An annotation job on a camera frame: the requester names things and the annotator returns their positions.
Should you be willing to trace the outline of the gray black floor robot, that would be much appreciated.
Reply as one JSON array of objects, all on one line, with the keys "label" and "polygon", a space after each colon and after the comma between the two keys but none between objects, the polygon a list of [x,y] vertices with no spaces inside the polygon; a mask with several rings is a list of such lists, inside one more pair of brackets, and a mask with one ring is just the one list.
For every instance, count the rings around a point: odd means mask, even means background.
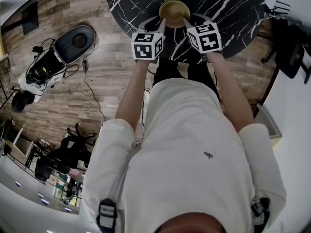
[{"label": "gray black floor robot", "polygon": [[27,85],[46,85],[62,75],[68,65],[81,58],[95,45],[96,35],[88,25],[80,25],[62,34],[51,45],[38,52],[25,74]]}]

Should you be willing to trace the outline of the person's black trousers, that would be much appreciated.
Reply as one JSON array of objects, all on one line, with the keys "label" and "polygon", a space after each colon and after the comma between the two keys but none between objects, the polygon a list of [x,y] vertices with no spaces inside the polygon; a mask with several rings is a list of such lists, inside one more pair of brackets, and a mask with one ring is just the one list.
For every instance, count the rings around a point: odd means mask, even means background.
[{"label": "person's black trousers", "polygon": [[[205,62],[200,62],[198,64],[189,64],[187,74],[188,80],[196,81],[206,85],[216,94],[218,100],[220,100],[216,85],[209,73],[208,67]],[[173,78],[185,78],[178,70],[178,62],[160,57],[158,68],[154,75],[153,85],[157,84],[160,81]]]}]

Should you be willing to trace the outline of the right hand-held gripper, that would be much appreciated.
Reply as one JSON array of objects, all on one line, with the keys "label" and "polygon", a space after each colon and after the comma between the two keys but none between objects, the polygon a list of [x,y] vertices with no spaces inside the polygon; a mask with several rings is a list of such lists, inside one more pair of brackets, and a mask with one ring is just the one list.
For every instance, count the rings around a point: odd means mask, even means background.
[{"label": "right hand-held gripper", "polygon": [[193,48],[201,54],[220,51],[222,49],[221,35],[216,23],[213,23],[211,18],[198,14],[191,13],[192,26],[187,18],[183,18],[184,25],[187,29],[188,37]]}]

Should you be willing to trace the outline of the black office chair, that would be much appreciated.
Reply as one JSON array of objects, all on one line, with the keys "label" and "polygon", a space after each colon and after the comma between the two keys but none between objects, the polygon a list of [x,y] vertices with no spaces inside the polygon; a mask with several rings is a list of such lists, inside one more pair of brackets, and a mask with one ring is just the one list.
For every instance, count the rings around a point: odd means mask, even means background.
[{"label": "black office chair", "polygon": [[76,134],[67,128],[68,136],[63,138],[60,147],[37,159],[35,178],[45,182],[50,178],[53,171],[68,174],[71,169],[78,167],[79,161],[84,162],[85,166],[88,167],[91,152],[87,149],[87,145],[93,146],[89,140],[95,138],[97,134],[82,136],[78,127],[79,124],[75,124]]},{"label": "black office chair", "polygon": [[304,84],[307,84],[311,77],[311,66],[307,67],[303,63],[305,52],[306,51],[303,45],[296,42],[278,46],[273,45],[268,56],[266,58],[262,58],[261,62],[263,64],[267,63],[273,54],[276,53],[276,67],[290,79],[293,79],[299,69],[302,68],[306,73]]}]

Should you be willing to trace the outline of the black desk base plate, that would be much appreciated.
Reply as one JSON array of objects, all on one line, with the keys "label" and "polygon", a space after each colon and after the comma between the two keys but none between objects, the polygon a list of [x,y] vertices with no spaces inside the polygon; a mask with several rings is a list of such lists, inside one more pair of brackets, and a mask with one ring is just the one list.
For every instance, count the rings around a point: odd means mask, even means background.
[{"label": "black desk base plate", "polygon": [[20,20],[6,27],[1,27],[1,33],[4,34],[18,26],[22,26],[23,35],[26,35],[39,27],[37,1],[22,11]]}]

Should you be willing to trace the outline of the person's left forearm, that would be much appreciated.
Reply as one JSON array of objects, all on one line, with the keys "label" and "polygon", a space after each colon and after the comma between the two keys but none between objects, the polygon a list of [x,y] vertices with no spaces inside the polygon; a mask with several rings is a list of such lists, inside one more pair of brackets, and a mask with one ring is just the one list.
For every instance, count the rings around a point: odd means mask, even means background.
[{"label": "person's left forearm", "polygon": [[136,62],[131,79],[115,116],[116,119],[122,119],[129,123],[133,131],[136,131],[137,129],[142,110],[146,75],[149,64],[150,61],[147,60],[138,60]]}]

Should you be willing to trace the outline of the person's white shirt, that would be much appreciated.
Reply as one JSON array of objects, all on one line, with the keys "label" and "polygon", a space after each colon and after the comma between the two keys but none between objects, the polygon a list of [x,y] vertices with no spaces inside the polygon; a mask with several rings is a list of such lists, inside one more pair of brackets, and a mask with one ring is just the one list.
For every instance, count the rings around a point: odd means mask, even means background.
[{"label": "person's white shirt", "polygon": [[215,93],[187,79],[167,79],[151,90],[138,153],[132,127],[103,123],[84,177],[83,208],[93,220],[100,202],[128,164],[117,204],[117,230],[154,233],[185,213],[215,217],[227,233],[253,233],[273,224],[286,189],[263,124],[237,132]]}]

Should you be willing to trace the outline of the round black marble table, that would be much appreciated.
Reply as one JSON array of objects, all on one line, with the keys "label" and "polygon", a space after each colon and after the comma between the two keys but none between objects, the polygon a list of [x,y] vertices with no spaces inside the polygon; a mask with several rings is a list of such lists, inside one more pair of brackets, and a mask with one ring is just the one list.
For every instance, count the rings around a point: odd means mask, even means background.
[{"label": "round black marble table", "polygon": [[[167,0],[107,0],[110,12],[123,31],[131,36],[140,23],[159,14]],[[215,22],[222,40],[222,54],[229,58],[246,48],[264,19],[264,0],[179,0],[191,13]]]}]

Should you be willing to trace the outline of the person's right forearm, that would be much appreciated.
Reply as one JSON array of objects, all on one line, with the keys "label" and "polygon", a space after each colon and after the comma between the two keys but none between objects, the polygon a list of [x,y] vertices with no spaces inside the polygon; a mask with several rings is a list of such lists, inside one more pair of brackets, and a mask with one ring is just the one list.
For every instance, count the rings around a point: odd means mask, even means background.
[{"label": "person's right forearm", "polygon": [[211,61],[217,76],[225,115],[235,130],[239,132],[254,122],[253,112],[248,100],[224,57],[218,52],[209,52],[207,58]]}]

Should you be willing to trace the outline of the white desk frame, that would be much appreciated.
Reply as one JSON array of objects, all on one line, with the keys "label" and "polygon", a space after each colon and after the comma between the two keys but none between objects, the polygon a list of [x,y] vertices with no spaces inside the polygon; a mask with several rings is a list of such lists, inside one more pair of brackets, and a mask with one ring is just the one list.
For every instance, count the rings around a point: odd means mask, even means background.
[{"label": "white desk frame", "polygon": [[273,120],[272,116],[267,109],[262,107],[259,103],[256,105],[256,115],[254,116],[254,121],[256,123],[261,123],[266,126],[270,140],[279,140],[282,138],[282,133],[279,130],[277,124]]}]

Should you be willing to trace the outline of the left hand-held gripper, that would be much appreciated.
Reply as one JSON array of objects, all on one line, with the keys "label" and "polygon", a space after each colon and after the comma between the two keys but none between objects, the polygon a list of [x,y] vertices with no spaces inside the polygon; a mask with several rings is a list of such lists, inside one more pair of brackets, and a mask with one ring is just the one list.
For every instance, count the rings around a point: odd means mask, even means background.
[{"label": "left hand-held gripper", "polygon": [[139,33],[133,33],[131,38],[133,58],[154,61],[163,50],[165,28],[165,18],[151,17],[140,23]]}]

